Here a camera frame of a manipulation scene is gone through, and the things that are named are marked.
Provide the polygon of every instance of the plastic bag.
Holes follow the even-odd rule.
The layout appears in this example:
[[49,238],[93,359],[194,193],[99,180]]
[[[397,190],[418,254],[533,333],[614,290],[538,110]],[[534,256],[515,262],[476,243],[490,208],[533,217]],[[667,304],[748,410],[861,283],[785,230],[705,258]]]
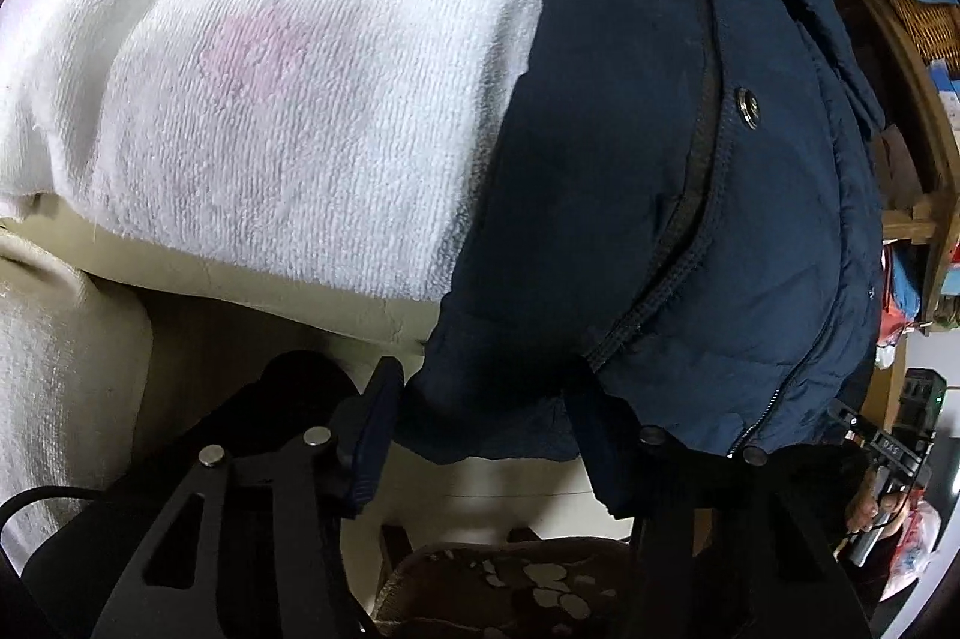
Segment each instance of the plastic bag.
[[907,585],[920,578],[933,558],[933,547],[940,535],[940,513],[925,500],[921,500],[904,523],[904,534],[896,545],[894,559],[890,563],[890,578],[883,589],[881,601],[901,592]]
[[874,361],[877,368],[885,370],[894,364],[895,359],[896,344],[884,344],[877,347],[877,359]]

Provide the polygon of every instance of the wicker basket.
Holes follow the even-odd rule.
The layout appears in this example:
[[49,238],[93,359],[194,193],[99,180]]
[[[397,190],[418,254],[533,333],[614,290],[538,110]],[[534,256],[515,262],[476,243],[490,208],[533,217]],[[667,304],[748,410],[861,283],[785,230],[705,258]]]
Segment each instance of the wicker basket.
[[920,51],[924,62],[947,60],[952,78],[960,77],[960,10],[918,0],[888,0]]

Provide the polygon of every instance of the screw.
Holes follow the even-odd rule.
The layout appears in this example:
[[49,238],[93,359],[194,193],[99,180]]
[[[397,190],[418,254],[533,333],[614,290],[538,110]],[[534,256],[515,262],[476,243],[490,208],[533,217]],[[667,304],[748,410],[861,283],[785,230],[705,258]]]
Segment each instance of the screw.
[[320,447],[320,445],[330,441],[331,438],[333,438],[333,433],[330,433],[330,428],[317,425],[313,428],[308,428],[306,433],[304,433],[304,444],[310,447]]
[[744,447],[743,449],[743,460],[746,460],[755,468],[760,468],[767,463],[767,454],[760,449],[760,447]]
[[226,456],[227,452],[219,444],[210,444],[208,447],[203,447],[200,450],[200,455],[198,455],[200,462],[208,468],[219,465]]
[[655,425],[647,425],[640,429],[640,441],[649,447],[659,447],[666,441],[666,431]]

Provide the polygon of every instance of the hand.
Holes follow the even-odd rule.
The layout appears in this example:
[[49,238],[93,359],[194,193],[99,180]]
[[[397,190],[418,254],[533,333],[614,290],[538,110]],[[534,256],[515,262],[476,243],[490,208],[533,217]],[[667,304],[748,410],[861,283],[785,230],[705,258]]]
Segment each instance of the hand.
[[909,512],[910,502],[906,493],[890,493],[877,503],[874,498],[874,485],[877,482],[877,472],[867,471],[860,485],[860,489],[847,507],[847,530],[851,533],[867,532],[875,522],[877,515],[883,512],[899,513],[890,520],[890,523],[880,534],[881,539],[890,538],[904,526],[904,520]]

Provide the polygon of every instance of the navy blue puffer jacket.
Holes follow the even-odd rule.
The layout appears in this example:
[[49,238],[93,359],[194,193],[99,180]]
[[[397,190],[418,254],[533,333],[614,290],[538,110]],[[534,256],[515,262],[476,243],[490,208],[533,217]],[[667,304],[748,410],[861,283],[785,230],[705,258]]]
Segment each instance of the navy blue puffer jacket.
[[832,0],[544,0],[397,440],[574,457],[577,355],[690,447],[807,440],[877,336],[882,125]]

